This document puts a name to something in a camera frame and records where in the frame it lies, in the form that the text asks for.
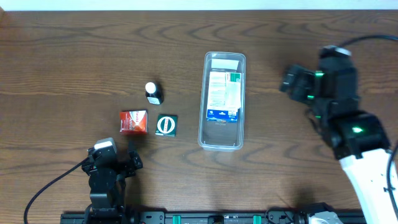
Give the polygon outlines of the red orange small box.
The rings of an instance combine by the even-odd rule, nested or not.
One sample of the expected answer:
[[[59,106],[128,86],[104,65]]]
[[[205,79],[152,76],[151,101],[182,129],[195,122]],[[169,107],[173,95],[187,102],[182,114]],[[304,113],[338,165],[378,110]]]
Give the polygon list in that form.
[[[122,111],[119,113],[121,134],[147,134],[147,111]]]

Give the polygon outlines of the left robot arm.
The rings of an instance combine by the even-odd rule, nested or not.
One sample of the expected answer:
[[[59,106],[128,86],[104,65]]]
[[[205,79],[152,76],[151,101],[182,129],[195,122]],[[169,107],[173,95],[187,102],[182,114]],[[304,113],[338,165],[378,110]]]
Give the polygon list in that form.
[[[143,168],[143,163],[133,142],[129,142],[127,154],[127,159],[118,160],[113,138],[101,139],[88,149],[87,161],[81,168],[89,176],[95,218],[130,219],[124,203],[126,179],[135,176],[136,170]]]

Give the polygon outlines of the blue tall carton box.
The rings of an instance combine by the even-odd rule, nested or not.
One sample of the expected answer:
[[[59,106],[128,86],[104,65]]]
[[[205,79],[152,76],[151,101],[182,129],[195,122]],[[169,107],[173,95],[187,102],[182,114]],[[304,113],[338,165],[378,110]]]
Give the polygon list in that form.
[[[208,121],[224,121],[236,123],[239,115],[237,111],[230,111],[226,106],[226,76],[230,72],[210,72],[208,85],[208,100],[206,119]]]

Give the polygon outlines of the dark bottle white cap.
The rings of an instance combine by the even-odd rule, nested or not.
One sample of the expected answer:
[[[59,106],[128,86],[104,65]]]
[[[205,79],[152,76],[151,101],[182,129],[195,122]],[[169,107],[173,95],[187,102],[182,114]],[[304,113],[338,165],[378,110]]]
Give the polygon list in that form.
[[[150,104],[161,105],[164,101],[163,94],[157,84],[148,82],[145,85],[146,98]]]

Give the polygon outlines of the green box white circle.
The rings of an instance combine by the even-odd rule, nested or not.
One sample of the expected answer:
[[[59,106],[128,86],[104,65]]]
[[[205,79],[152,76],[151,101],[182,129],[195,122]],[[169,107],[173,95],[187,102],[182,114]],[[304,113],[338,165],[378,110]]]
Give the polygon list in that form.
[[[177,116],[160,114],[158,115],[155,134],[158,136],[175,137],[177,132]]]

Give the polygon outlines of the white green medicine box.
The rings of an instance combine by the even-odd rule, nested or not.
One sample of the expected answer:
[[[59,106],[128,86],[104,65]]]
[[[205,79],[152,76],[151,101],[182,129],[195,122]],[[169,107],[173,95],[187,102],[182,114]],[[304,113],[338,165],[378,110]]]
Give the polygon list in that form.
[[[241,107],[241,74],[227,73],[226,76],[226,106],[230,111]]]

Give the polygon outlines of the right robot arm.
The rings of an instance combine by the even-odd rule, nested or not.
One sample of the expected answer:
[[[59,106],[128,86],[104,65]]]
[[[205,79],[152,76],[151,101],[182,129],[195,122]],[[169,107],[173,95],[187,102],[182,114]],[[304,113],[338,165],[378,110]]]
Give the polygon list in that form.
[[[308,106],[316,132],[349,178],[367,223],[397,223],[397,172],[379,118],[361,110],[352,65],[290,66],[280,90]]]

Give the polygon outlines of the clear plastic container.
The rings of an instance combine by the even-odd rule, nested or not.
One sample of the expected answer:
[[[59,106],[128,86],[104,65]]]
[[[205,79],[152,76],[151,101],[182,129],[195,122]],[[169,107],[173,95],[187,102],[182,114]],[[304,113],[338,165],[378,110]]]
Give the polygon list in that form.
[[[198,144],[233,152],[244,144],[246,57],[208,52],[203,65]]]

